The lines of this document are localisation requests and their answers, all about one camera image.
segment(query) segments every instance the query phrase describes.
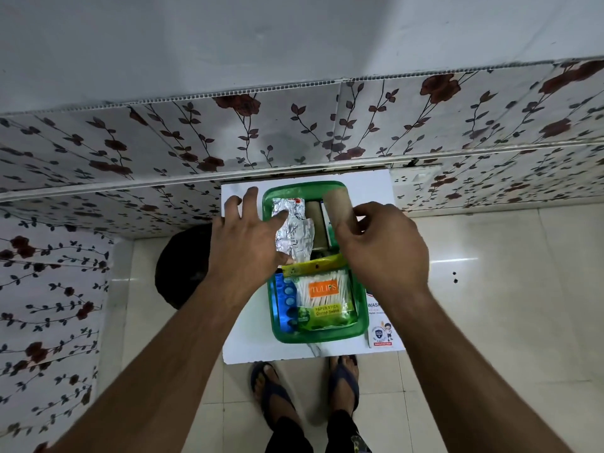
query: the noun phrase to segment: black pants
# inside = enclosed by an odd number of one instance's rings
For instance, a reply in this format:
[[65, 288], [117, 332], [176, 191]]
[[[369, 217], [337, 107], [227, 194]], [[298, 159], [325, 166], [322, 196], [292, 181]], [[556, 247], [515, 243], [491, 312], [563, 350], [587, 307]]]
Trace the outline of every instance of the black pants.
[[[332, 413], [327, 423], [327, 448], [325, 453], [371, 452], [359, 436], [354, 421], [344, 410]], [[312, 446], [306, 440], [304, 431], [290, 418], [281, 417], [275, 426], [266, 453], [312, 453]]]

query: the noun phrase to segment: green plastic tray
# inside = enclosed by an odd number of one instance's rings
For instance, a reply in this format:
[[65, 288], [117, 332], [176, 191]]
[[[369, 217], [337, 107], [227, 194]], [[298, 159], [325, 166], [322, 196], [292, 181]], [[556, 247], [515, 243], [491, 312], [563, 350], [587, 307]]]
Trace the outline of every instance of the green plastic tray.
[[[268, 220], [272, 213], [273, 199], [301, 198], [304, 200], [321, 200], [323, 194], [331, 189], [344, 186], [339, 181], [315, 181], [309, 183], [291, 184], [269, 189], [262, 197], [262, 219]], [[271, 307], [272, 332], [279, 342], [283, 343], [319, 343], [342, 340], [362, 335], [369, 326], [365, 288], [354, 274], [351, 273], [352, 296], [355, 301], [358, 321], [349, 326], [334, 327], [323, 330], [300, 331], [288, 333], [282, 331], [276, 302], [276, 281], [273, 275], [267, 282], [269, 305]]]

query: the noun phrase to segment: white tabletop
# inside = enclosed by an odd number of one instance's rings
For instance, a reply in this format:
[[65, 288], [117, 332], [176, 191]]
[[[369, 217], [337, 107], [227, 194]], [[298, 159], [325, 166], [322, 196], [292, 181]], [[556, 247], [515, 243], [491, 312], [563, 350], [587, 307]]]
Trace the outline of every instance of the white tabletop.
[[[381, 204], [394, 203], [389, 171], [382, 169], [223, 184], [221, 205], [224, 208], [224, 203], [229, 197], [234, 195], [243, 197], [249, 187], [257, 186], [259, 189], [258, 213], [259, 216], [262, 216], [261, 200], [268, 189], [312, 181], [342, 182], [348, 188], [353, 206], [371, 201]], [[358, 337], [323, 342], [314, 346], [281, 343], [272, 333], [271, 311], [265, 284], [254, 293], [241, 314], [239, 314], [235, 326], [233, 326], [222, 348], [222, 356], [226, 364], [238, 364], [241, 362], [312, 358], [318, 355], [338, 356], [404, 349], [400, 340], [395, 341], [392, 347], [369, 348], [366, 333]]]

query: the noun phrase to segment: cartoon boy illustration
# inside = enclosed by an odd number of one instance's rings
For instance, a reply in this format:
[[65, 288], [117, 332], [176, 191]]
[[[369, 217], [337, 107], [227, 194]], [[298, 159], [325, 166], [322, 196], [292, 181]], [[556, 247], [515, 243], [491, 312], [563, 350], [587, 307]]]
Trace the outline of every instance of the cartoon boy illustration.
[[388, 336], [388, 341], [392, 342], [392, 324], [387, 322], [383, 325], [384, 329], [386, 329], [386, 335]]

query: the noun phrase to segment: hand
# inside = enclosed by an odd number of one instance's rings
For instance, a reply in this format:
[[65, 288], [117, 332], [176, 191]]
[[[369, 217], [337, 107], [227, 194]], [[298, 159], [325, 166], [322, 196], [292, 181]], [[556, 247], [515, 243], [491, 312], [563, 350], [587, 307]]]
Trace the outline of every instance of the hand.
[[343, 255], [359, 281], [378, 300], [428, 291], [428, 247], [416, 224], [394, 205], [370, 202], [355, 207], [363, 234], [345, 223], [335, 230]]
[[242, 216], [237, 196], [225, 202], [224, 218], [212, 223], [207, 280], [227, 287], [245, 304], [252, 294], [275, 273], [278, 265], [291, 263], [289, 255], [275, 247], [275, 235], [288, 218], [287, 210], [264, 222], [258, 218], [258, 188], [243, 196]]

